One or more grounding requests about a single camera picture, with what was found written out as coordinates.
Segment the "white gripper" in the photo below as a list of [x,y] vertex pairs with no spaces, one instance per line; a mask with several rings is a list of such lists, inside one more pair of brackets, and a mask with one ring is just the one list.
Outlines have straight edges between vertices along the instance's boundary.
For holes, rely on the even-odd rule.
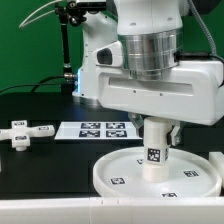
[[182,61],[157,81],[139,81],[118,68],[99,68],[98,99],[105,108],[132,112],[140,130],[140,114],[174,121],[169,144],[181,142],[181,122],[213,125],[224,117],[224,65],[219,61]]

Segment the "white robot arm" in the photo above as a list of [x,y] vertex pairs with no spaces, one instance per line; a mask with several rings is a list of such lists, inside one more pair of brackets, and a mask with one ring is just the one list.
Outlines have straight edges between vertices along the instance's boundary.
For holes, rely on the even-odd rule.
[[114,0],[117,40],[92,57],[105,108],[144,115],[144,145],[178,143],[182,122],[212,125],[224,116],[224,64],[180,50],[182,7],[191,0]]

